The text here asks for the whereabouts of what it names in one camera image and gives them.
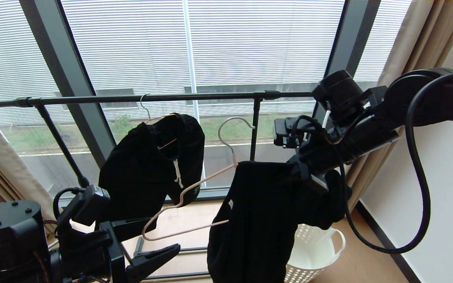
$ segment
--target black garment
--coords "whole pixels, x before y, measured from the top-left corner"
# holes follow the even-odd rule
[[[180,193],[201,178],[204,141],[199,123],[188,115],[170,115],[129,131],[99,173],[99,186],[108,191],[111,201],[97,223],[152,217],[162,208],[166,195],[177,204]],[[178,161],[183,188],[175,181],[174,160]],[[187,192],[184,205],[198,192],[199,187]]]
[[[209,232],[207,266],[214,283],[281,283],[298,221],[287,163],[240,162]]]

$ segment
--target clothing rack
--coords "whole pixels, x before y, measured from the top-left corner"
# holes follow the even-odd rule
[[[281,93],[279,91],[265,91],[253,93],[203,93],[203,94],[182,94],[182,95],[145,95],[144,97],[128,95],[128,96],[85,96],[85,97],[57,97],[57,98],[32,98],[23,97],[14,100],[0,101],[0,107],[35,107],[47,127],[50,129],[52,136],[57,141],[61,151],[63,152],[66,160],[78,178],[78,183],[81,187],[85,188],[89,185],[89,181],[83,176],[78,165],[74,161],[71,152],[66,146],[61,134],[55,127],[55,124],[46,109],[46,105],[59,105],[59,104],[84,104],[84,103],[107,103],[107,102],[151,102],[151,101],[186,101],[186,100],[212,100],[212,99],[253,99],[253,123],[255,127],[251,134],[250,144],[250,160],[255,159],[256,153],[256,139],[258,134],[258,120],[260,116],[260,107],[263,100],[274,100],[277,98],[297,98],[297,97],[312,97],[311,92],[289,92]],[[142,251],[142,244],[144,240],[140,237],[137,240],[134,256]],[[181,253],[194,253],[207,251],[207,247],[184,248]],[[191,272],[186,274],[168,274],[164,276],[150,276],[145,280],[154,279],[172,279],[193,276],[208,276],[209,272]]]

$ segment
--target white plastic basket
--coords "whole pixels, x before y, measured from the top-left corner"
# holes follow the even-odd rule
[[[335,252],[331,236],[342,237],[342,247]],[[285,283],[307,283],[338,259],[345,249],[345,237],[333,228],[322,230],[306,224],[298,225],[295,244],[286,265]]]

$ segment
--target white wall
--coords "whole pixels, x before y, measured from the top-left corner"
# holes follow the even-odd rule
[[[453,48],[444,66],[453,68]],[[415,138],[431,191],[431,222],[404,258],[423,283],[453,282],[453,122],[417,128]],[[414,237],[422,203],[405,136],[361,200],[395,246]]]

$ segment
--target wooden floor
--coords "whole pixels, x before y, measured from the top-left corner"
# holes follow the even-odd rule
[[[158,228],[148,233],[148,236],[167,235],[212,222],[219,209],[220,202],[201,202],[190,204],[180,209],[170,209],[158,219]],[[372,243],[380,242],[367,226],[365,221],[356,212],[353,218],[358,230]],[[406,283],[406,279],[388,254],[374,251],[363,245],[347,224],[342,220],[333,225],[342,231],[346,237],[347,246],[340,258],[330,267],[327,267],[313,283]],[[182,248],[207,246],[208,229],[178,235],[175,237],[149,242],[145,241],[143,250],[154,250],[179,243]],[[133,254],[137,238],[127,240],[124,245],[129,254]],[[187,272],[206,272],[206,254],[183,254],[173,258],[152,275],[179,274]],[[186,283],[208,283],[210,278],[180,278],[178,281]]]

